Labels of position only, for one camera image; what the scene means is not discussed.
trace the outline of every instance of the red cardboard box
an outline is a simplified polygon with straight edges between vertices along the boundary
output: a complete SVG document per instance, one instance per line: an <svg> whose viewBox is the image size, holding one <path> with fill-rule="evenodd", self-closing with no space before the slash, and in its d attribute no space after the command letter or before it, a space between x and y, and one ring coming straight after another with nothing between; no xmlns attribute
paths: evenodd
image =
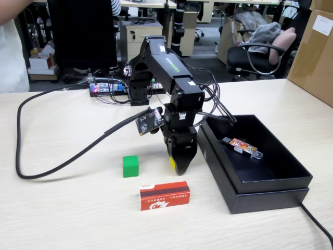
<svg viewBox="0 0 333 250"><path fill-rule="evenodd" d="M141 211L188 204L190 190L186 181L140 187Z"/></svg>

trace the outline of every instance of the gray cloth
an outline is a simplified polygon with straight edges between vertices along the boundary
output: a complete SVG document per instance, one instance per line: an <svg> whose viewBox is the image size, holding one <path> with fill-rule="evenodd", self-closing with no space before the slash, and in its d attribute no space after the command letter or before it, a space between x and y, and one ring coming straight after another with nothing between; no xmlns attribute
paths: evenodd
<svg viewBox="0 0 333 250"><path fill-rule="evenodd" d="M267 24L266 20L256 11L243 12L241 8L236 9L236 15L232 18L244 24L246 29L256 30L260 25Z"/></svg>
<svg viewBox="0 0 333 250"><path fill-rule="evenodd" d="M252 34L247 43L271 44L281 34L281 27L277 22L259 26ZM253 46L249 52L268 54L268 48Z"/></svg>

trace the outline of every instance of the black box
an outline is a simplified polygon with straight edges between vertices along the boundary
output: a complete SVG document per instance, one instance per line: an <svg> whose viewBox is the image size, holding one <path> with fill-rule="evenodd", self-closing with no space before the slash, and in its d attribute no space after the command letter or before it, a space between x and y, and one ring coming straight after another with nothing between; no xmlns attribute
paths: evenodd
<svg viewBox="0 0 333 250"><path fill-rule="evenodd" d="M198 144L232 214L297 207L312 175L254 115L235 116L231 125L208 118ZM221 143L237 138L258 148L263 159L248 158Z"/></svg>

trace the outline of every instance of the cabinet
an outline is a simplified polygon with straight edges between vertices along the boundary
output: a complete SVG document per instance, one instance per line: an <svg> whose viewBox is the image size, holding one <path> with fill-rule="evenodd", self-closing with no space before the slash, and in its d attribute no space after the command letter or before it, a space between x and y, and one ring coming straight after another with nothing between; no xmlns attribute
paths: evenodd
<svg viewBox="0 0 333 250"><path fill-rule="evenodd" d="M162 25L156 21L143 25L120 21L120 53L122 64L136 57L146 36L162 35Z"/></svg>

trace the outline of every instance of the yellow sticker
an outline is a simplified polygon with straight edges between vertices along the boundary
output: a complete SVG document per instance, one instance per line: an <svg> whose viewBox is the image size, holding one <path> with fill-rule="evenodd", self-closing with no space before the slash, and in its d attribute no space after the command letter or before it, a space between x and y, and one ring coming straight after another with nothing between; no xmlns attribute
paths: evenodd
<svg viewBox="0 0 333 250"><path fill-rule="evenodd" d="M175 169L176 165L175 165L175 162L173 161L173 159L171 157L170 157L170 163L171 163L171 166Z"/></svg>

